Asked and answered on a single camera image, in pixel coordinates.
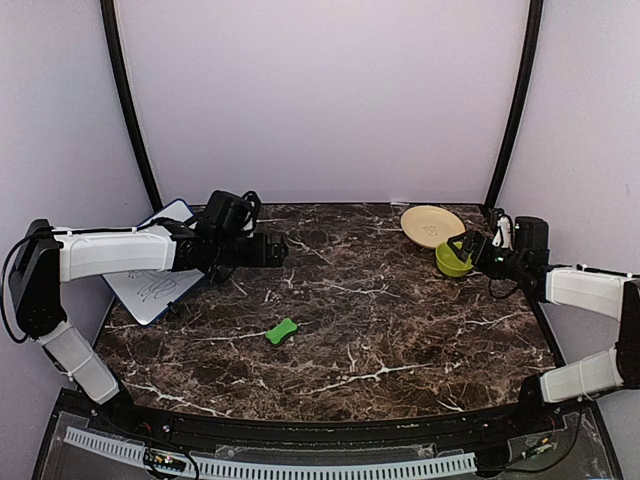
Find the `lime green bowl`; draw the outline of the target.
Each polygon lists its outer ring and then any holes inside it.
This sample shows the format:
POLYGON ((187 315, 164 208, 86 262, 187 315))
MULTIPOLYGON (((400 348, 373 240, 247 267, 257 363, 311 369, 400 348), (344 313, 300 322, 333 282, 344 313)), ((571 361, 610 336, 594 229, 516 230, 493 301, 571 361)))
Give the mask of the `lime green bowl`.
POLYGON ((435 249, 435 258, 438 270, 448 277, 463 277, 474 268, 471 258, 466 262, 461 261, 447 243, 441 243, 435 249))

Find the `beige round plate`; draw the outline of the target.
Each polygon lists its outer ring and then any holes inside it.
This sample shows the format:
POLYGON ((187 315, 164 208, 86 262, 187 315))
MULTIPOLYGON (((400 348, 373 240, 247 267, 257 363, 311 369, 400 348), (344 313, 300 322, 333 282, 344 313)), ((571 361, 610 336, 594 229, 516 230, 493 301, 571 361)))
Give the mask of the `beige round plate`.
POLYGON ((454 213, 436 206, 421 205, 406 210, 400 219, 405 235, 417 245, 435 249, 450 237, 466 232, 454 213))

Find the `black frame post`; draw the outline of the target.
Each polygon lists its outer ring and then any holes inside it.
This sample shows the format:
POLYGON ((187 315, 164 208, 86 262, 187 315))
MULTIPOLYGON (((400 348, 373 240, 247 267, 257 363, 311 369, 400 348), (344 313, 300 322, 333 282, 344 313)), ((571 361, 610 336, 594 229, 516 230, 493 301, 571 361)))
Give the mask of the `black frame post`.
POLYGON ((152 171, 129 83, 117 19, 116 2, 113 0, 101 0, 99 4, 112 76, 125 127, 148 202, 152 211, 156 212, 163 206, 163 202, 152 171))
POLYGON ((529 2, 522 52, 511 106, 491 181, 483 202, 483 209, 486 212, 494 209, 497 205, 515 147, 536 58, 543 10, 543 0, 531 0, 529 2))

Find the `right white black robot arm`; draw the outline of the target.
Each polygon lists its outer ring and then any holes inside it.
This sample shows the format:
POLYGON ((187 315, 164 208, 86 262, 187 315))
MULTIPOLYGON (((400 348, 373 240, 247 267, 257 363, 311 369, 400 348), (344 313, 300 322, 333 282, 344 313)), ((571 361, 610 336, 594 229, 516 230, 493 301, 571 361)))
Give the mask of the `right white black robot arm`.
POLYGON ((584 266, 549 263, 546 233, 518 232, 509 247, 477 231, 451 237, 447 245, 462 262, 491 279, 510 280, 540 302, 570 306, 619 322, 618 338, 602 352, 532 377, 525 400, 510 413, 521 434, 534 432, 549 416, 549 405, 639 388, 639 277, 584 266))

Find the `left black frame post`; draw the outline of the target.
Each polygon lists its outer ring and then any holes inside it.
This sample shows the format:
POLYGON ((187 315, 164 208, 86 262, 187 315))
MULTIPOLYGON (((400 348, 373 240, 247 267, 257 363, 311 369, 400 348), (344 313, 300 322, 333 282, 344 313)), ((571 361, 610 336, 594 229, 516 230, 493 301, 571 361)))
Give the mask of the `left black frame post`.
POLYGON ((129 83, 117 19, 116 2, 113 0, 101 0, 99 4, 112 76, 125 127, 148 202, 152 211, 156 212, 163 206, 163 202, 152 171, 129 83))

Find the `right black frame post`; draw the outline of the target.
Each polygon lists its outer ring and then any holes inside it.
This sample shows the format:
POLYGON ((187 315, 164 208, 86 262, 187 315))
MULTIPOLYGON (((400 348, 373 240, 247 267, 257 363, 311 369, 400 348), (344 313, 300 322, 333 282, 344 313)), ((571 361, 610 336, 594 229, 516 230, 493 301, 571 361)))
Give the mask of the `right black frame post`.
POLYGON ((536 58, 543 10, 543 0, 531 0, 529 2, 522 52, 511 106, 491 181, 483 202, 483 209, 486 212, 494 209, 497 205, 515 147, 536 58))

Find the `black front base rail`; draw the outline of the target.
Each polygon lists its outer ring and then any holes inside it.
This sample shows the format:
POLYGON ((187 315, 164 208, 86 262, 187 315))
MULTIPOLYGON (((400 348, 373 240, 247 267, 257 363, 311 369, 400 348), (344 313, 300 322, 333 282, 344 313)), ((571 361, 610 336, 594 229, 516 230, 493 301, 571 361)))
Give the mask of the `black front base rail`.
POLYGON ((138 405, 111 411, 79 392, 61 389, 54 409, 78 415, 89 427, 148 441, 154 446, 212 453, 224 446, 294 449, 364 449, 432 444, 460 448, 505 462, 518 441, 549 438, 558 454, 599 441, 590 408, 575 405, 523 424, 513 422, 513 406, 471 413, 364 422, 284 422, 217 418, 138 405))

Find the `green whiteboard eraser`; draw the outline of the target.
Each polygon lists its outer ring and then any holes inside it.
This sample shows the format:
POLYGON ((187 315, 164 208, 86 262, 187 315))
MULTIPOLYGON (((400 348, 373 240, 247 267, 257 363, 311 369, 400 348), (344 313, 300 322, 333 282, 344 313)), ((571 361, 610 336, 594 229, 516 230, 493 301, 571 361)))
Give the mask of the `green whiteboard eraser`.
POLYGON ((282 344, 289 336, 298 331, 298 324, 290 318, 285 318, 280 321, 276 326, 271 328, 265 333, 265 338, 272 345, 282 344))

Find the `blue framed whiteboard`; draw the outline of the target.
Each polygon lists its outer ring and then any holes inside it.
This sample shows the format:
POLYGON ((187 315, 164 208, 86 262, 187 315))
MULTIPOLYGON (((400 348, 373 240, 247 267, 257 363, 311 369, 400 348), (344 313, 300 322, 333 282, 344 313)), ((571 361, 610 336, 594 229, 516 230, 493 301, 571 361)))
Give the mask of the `blue framed whiteboard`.
POLYGON ((103 278, 134 320, 149 326, 202 280, 204 274, 197 269, 181 272, 134 270, 103 278))

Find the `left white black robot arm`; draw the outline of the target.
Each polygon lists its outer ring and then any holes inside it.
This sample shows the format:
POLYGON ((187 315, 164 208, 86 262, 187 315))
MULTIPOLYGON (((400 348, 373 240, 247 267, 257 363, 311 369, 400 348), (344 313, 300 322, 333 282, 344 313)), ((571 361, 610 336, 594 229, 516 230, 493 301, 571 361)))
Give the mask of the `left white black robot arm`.
POLYGON ((140 412, 122 399, 122 383, 72 325, 61 285, 128 271, 277 268, 288 252, 281 234, 195 220, 161 217, 140 227, 57 230, 38 219, 3 262, 1 317, 13 317, 22 331, 9 335, 14 343, 38 343, 90 400, 103 405, 103 421, 120 436, 131 436, 141 427, 140 412))

